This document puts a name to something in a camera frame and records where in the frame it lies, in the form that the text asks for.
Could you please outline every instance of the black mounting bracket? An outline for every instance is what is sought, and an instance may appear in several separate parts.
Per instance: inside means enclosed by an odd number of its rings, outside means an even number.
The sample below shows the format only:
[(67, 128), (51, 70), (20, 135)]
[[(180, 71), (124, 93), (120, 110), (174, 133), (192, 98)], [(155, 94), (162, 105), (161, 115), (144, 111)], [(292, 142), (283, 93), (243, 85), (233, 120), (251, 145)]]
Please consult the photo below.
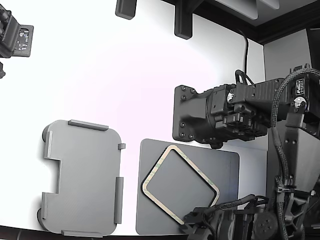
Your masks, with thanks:
[[(192, 37), (193, 13), (204, 0), (177, 0), (175, 5), (174, 34), (183, 39)], [(115, 15), (131, 20), (136, 15), (137, 0), (117, 0)]]
[(117, 0), (115, 15), (131, 20), (136, 15), (137, 0)]
[(193, 32), (193, 13), (204, 0), (178, 0), (175, 4), (174, 34), (190, 39)]

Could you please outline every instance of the printed label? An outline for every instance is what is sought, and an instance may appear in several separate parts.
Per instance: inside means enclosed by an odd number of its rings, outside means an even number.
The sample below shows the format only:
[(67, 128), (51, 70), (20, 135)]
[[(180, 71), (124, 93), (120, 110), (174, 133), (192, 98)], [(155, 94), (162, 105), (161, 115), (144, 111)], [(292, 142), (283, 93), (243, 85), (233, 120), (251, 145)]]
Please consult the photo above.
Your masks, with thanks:
[(295, 81), (295, 95), (305, 94), (305, 79)]

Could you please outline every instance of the black sleeved cable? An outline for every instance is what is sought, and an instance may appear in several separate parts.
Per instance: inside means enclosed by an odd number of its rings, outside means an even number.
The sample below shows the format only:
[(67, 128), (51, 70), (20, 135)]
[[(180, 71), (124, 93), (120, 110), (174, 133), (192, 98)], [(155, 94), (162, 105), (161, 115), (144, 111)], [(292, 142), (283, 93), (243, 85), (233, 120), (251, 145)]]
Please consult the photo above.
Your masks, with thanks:
[(286, 229), (285, 224), (285, 218), (284, 218), (284, 203), (283, 202), (277, 202), (277, 216), (278, 216), (278, 222), (280, 226), (280, 234), (283, 240), (288, 240), (288, 233)]
[(230, 202), (225, 202), (225, 203), (220, 203), (217, 205), (213, 205), (212, 207), (206, 209), (203, 211), (203, 213), (207, 216), (211, 215), (212, 213), (214, 213), (215, 211), (221, 210), (221, 209), (228, 209), (228, 208), (233, 208), (236, 206), (240, 206), (246, 203), (249, 203), (250, 201), (252, 201), (253, 199), (255, 199), (255, 195), (250, 194), (248, 196), (245, 196), (243, 198), (240, 198), (238, 200), (235, 201), (230, 201)]

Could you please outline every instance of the dark gray mat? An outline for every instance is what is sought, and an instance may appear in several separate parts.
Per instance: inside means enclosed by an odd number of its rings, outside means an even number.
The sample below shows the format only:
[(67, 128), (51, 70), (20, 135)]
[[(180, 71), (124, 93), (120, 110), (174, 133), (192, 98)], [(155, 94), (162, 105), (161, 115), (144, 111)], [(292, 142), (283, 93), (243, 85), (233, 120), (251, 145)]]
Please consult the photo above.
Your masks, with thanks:
[[(179, 224), (141, 191), (141, 184), (164, 150), (176, 145), (219, 188), (217, 203), (238, 199), (239, 155), (184, 144), (144, 139), (140, 148), (136, 231), (140, 235), (182, 234)], [(148, 190), (179, 218), (195, 207), (207, 207), (215, 193), (181, 159), (171, 151), (148, 184)]]

